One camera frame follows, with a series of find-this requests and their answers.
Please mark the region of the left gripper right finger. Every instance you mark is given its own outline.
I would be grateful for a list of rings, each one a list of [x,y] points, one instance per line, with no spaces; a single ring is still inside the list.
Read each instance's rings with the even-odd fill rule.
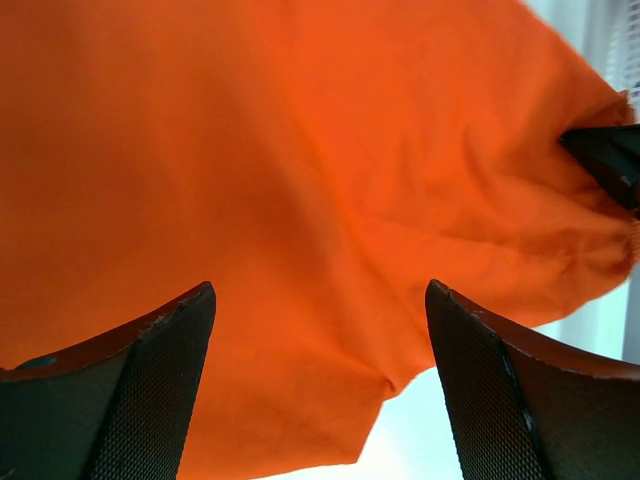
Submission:
[[[437,280],[425,308],[464,478],[638,478],[638,365],[549,338]]]

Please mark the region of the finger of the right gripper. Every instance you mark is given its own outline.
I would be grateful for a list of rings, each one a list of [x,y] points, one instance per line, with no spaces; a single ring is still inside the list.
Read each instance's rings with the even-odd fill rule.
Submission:
[[[577,128],[561,146],[626,210],[639,209],[639,125]]]

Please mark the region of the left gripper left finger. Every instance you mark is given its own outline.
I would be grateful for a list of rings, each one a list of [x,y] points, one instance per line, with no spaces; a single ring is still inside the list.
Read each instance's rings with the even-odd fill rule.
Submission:
[[[4,479],[174,479],[216,311],[204,282],[1,372]]]

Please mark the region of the orange shorts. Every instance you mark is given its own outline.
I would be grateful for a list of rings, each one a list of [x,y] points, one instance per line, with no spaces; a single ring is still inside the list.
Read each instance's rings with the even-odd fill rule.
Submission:
[[[559,145],[632,121],[517,1],[5,1],[1,361],[218,297],[183,479],[352,463],[438,279],[535,327],[639,225]]]

